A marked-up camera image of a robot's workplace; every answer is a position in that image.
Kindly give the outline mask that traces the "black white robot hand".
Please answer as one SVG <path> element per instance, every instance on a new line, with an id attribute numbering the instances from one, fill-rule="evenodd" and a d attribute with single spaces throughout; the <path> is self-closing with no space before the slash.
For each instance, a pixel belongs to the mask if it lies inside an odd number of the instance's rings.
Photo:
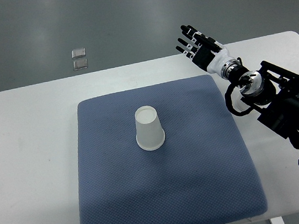
<path id="1" fill-rule="evenodd" d="M 178 38 L 180 45 L 175 48 L 200 69 L 228 79 L 228 69 L 238 65 L 238 60 L 229 55 L 229 50 L 191 25 L 182 25 L 180 28 L 186 40 Z"/>

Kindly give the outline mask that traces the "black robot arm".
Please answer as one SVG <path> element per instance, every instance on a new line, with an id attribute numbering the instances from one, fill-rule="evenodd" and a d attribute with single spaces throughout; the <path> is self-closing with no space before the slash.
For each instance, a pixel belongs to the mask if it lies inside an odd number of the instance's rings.
<path id="1" fill-rule="evenodd" d="M 240 58 L 224 66 L 226 107 L 235 116 L 259 112 L 259 122 L 299 150 L 299 75 L 266 61 L 260 66 L 249 71 Z"/>

